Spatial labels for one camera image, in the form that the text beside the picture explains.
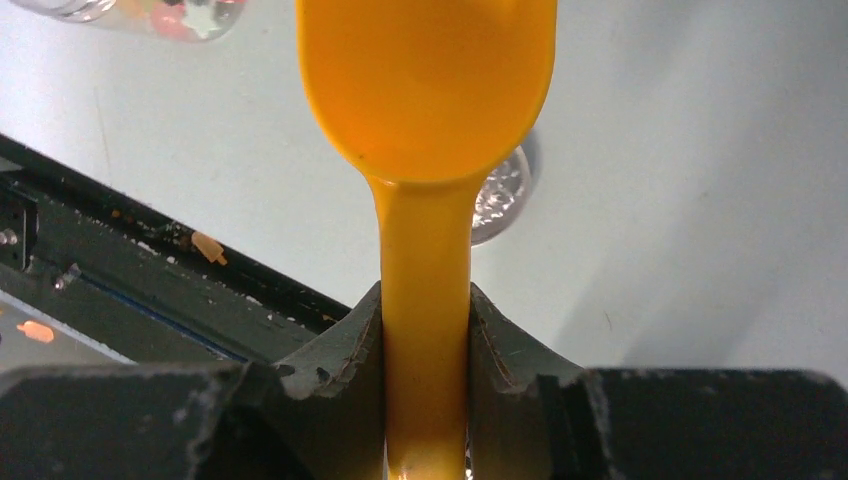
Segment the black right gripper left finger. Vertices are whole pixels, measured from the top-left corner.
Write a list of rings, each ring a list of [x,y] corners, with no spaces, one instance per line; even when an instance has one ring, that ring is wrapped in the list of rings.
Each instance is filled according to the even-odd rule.
[[[380,290],[285,358],[136,362],[1,298],[5,479],[380,479]],[[16,325],[50,326],[55,340]]]

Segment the orange plastic scoop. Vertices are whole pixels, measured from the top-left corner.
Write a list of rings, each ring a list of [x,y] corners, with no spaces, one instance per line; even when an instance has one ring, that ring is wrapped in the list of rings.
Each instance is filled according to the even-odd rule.
[[[300,72],[379,224],[393,479],[465,475],[471,230],[552,79],[554,1],[299,1]]]

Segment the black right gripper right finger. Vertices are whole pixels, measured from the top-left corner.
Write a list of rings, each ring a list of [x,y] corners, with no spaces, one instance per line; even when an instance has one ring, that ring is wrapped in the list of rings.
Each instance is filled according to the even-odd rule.
[[[477,479],[843,479],[847,393],[809,370],[583,368],[478,287],[469,320]]]

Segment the clear plastic jar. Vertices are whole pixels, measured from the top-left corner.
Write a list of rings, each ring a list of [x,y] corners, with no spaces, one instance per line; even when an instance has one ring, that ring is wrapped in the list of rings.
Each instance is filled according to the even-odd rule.
[[[14,1],[17,8],[59,22],[201,43],[225,35],[245,0]]]

